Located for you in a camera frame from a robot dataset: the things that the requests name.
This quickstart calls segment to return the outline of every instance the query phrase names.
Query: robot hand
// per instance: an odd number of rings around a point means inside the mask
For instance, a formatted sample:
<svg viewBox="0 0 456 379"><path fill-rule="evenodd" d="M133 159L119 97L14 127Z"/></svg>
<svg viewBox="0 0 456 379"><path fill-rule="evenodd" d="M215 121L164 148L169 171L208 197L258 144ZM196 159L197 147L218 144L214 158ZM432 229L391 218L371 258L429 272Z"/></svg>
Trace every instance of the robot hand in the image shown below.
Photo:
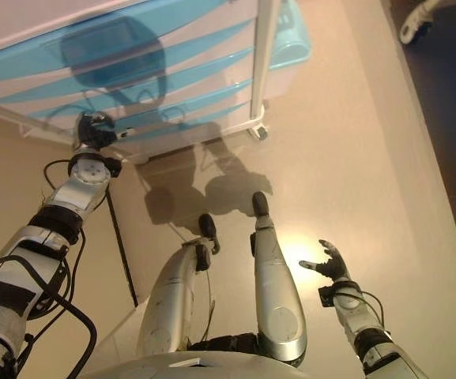
<svg viewBox="0 0 456 379"><path fill-rule="evenodd" d="M319 274L331 278L333 281L340 280L342 278L350 280L349 271L345 266L344 259L341 257L340 252L331 242L319 239L319 243L326 249L324 252L331 258L326 263L311 263L308 261L300 261L300 266L314 270Z"/></svg>
<svg viewBox="0 0 456 379"><path fill-rule="evenodd" d="M373 307L364 299L358 283L351 280L347 266L338 249L331 243L319 240L330 256L326 263L300 261L300 266L319 272L334 282L319 288L325 307L334 306L338 320L345 329L347 340L363 363L366 378L425 379L426 375L396 345L385 330L383 319L371 313Z"/></svg>

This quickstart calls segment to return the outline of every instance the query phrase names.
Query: cable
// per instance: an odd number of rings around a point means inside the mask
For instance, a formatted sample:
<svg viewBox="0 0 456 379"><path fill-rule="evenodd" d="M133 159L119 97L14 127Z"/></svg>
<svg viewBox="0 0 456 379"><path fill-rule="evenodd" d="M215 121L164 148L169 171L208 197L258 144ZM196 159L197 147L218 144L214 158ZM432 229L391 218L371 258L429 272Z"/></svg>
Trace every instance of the cable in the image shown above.
<svg viewBox="0 0 456 379"><path fill-rule="evenodd" d="M384 307L383 307L382 302L379 300L379 298L377 296L371 294L370 292L361 291L361 293L370 296L371 298L373 298L379 304L380 318L382 319L382 325L384 326L384 324L385 324L385 321L384 321Z"/></svg>
<svg viewBox="0 0 456 379"><path fill-rule="evenodd" d="M73 266L73 272L71 274L71 291L70 295L68 296L68 303L71 304L73 300L73 296L75 294L75 280L77 278L77 269L78 269L78 264L80 263L80 258L82 256L82 253L84 252L85 248L85 243L87 241L87 238L85 237L85 233L83 229L80 229L80 234L82 237L82 244L80 246L80 250L78 250L78 255L77 255L77 260L75 261L75 265ZM57 313L55 317L48 322L41 330L40 332L36 335L36 337L33 339L32 343L35 343L64 313L66 312L65 309L61 310L61 312Z"/></svg>
<svg viewBox="0 0 456 379"><path fill-rule="evenodd" d="M120 234L119 222L117 221L117 215L115 214L114 203L111 200L111 194L108 189L105 196L107 198L108 210L110 211L111 223L114 227L115 237L117 238L117 245L119 245L120 258L122 261L122 266L124 267L124 274L126 275L127 284L130 288L130 294L131 298L133 299L134 307L136 308L138 306L138 297L136 295L136 290L134 289L130 266L127 263L126 249L124 249L124 243Z"/></svg>
<svg viewBox="0 0 456 379"><path fill-rule="evenodd" d="M40 274L31 266L31 264L25 260L23 257L10 255L8 257L0 258L0 264L8 261L16 261L19 263L28 274L33 278L33 280L38 284L43 292L53 298L57 303L59 303L65 310L68 310L73 314L85 327L89 330L89 343L85 348L84 354L80 357L75 367L71 370L70 375L67 379L74 379L78 376L81 369L85 366L85 363L88 361L89 356L91 355L94 347L96 346L97 331L96 326L92 323L91 319L85 315L81 310L79 310L73 304L67 302L61 295L58 295L45 281L42 279Z"/></svg>
<svg viewBox="0 0 456 379"><path fill-rule="evenodd" d="M53 189L55 190L56 187L54 186L54 184L52 183L51 179L49 178L48 176L48 169L52 166L54 166L55 164L57 163L68 163L70 160L69 159L57 159L57 160L53 160L52 162L49 162L45 165L45 167L43 168L43 176L45 177L45 180L47 180L47 183L48 185ZM93 212L96 211L102 204L103 204L103 201L104 199L107 198L107 192L105 192L103 198L101 199L101 201L96 205L96 207L94 207L94 209L92 210Z"/></svg>
<svg viewBox="0 0 456 379"><path fill-rule="evenodd" d="M213 310L215 309L215 300L212 300L212 288L210 286L209 270L206 270L205 272L206 272L206 279L207 279L207 281L209 283L209 304L210 304L210 308L209 308L209 320L208 320L208 322L206 324L206 329L205 329L205 332L203 333L203 337L200 340L200 342L206 341L206 339L209 336L210 324L212 323Z"/></svg>
<svg viewBox="0 0 456 379"><path fill-rule="evenodd" d="M57 159L57 160L53 160L52 162L49 162L45 165L45 167L43 168L43 176L45 177L45 180L47 180L47 183L49 184L49 186L55 190L55 186L54 184L52 183L52 181L50 180L50 178L48 177L48 168L50 166L54 166L55 164L57 163L66 163L66 162L69 162L70 160L69 159Z"/></svg>
<svg viewBox="0 0 456 379"><path fill-rule="evenodd" d="M77 269L78 269L78 264L80 263L80 258L82 256L82 253L84 252L85 248L85 243L87 242L87 238L85 237L85 233L83 229L80 229L80 234L82 237L82 244L80 246L80 249L78 250L78 255L77 259L75 261L75 265L73 266L73 274L71 274L71 291L68 296L68 303L71 304L73 300L73 296L75 294L75 279L77 277ZM29 354L31 352L31 349L34 347L35 342L66 312L66 309L62 309L59 313L57 313L54 318L52 318L39 332L38 334L32 338L32 340L28 341L28 346L21 352L19 357L17 358L17 363L18 363L18 368L17 368L17 373L20 373L22 368L24 367L26 361L28 360Z"/></svg>
<svg viewBox="0 0 456 379"><path fill-rule="evenodd" d="M70 287L71 287L71 271L70 271L70 265L68 265L68 261L64 258L62 260L62 266L66 270L66 289L64 290L64 293L62 294L63 298L66 298L66 296L70 293ZM43 316L47 316L48 314L54 312L58 308L59 304L55 303L51 308L48 310L43 311L42 313L34 316L34 317L28 317L28 321L32 320L37 320Z"/></svg>
<svg viewBox="0 0 456 379"><path fill-rule="evenodd" d="M374 315L377 317L377 321L383 326L383 328L386 328L384 326L384 323L381 321L380 317L379 317L379 314L377 313L377 311L375 310L375 308L373 307L372 304L370 304L367 300L365 300L364 298L361 298L360 296L356 296L356 295L351 295L351 294L346 294L345 292L337 292L335 293L335 297L336 296L345 296L347 298L354 298L356 300L359 300L360 302L364 302L370 309L371 311L374 313Z"/></svg>

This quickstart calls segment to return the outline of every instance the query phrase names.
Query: caster wheel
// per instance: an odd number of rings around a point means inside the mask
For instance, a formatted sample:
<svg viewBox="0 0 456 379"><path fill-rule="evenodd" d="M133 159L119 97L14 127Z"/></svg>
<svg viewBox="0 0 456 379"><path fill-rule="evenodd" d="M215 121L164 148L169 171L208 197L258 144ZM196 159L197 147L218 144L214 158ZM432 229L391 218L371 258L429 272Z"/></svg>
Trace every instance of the caster wheel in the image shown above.
<svg viewBox="0 0 456 379"><path fill-rule="evenodd" d="M269 207L266 196L263 192L259 191L252 195L252 207L256 217L268 216Z"/></svg>
<svg viewBox="0 0 456 379"><path fill-rule="evenodd" d="M268 137L268 129L262 123L249 130L260 141L264 141Z"/></svg>
<svg viewBox="0 0 456 379"><path fill-rule="evenodd" d="M414 37L410 41L409 45L415 45L417 42L419 42L421 39L423 39L429 33L432 26L433 26L433 24L431 22L424 22L419 27L419 29L417 29L417 31L414 34Z"/></svg>

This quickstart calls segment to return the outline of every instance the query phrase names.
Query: wall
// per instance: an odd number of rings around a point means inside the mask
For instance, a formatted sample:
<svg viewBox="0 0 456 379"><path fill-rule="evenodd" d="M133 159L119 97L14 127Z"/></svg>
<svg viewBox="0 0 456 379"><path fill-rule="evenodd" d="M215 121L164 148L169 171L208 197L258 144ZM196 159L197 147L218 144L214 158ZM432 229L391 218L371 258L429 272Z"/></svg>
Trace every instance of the wall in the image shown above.
<svg viewBox="0 0 456 379"><path fill-rule="evenodd" d="M42 176L43 166L71 154L65 145L22 139L17 131L17 126L0 120L0 249L51 192ZM65 174L65 166L51 169L55 183L60 183ZM106 203L92 214L85 233L87 245L73 303L92 318L101 341L133 309L133 303ZM70 251L70 267L77 249L74 246ZM48 318L31 321L28 332L37 333L47 322ZM83 324L65 313L36 343L19 378L64 378L80 358L88 337Z"/></svg>

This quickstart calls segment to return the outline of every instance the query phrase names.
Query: beige floor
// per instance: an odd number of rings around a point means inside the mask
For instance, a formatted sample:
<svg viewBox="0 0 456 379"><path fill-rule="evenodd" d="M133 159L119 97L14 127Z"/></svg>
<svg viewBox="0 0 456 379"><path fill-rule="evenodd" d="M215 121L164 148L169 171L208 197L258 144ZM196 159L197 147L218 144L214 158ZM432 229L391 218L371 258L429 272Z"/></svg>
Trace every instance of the beige floor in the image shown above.
<svg viewBox="0 0 456 379"><path fill-rule="evenodd" d="M178 249L176 230L189 238L209 211L222 245L210 335L256 331L248 215L251 194L265 190L307 316L303 371L363 377L335 312L320 306L328 281L297 265L324 261L316 241L326 238L382 299L387 328L429 377L456 378L456 231L386 9L376 0L301 9L314 52L286 96L270 101L266 141L236 134L127 166L114 183L139 300ZM198 277L193 339L205 326L205 283Z"/></svg>

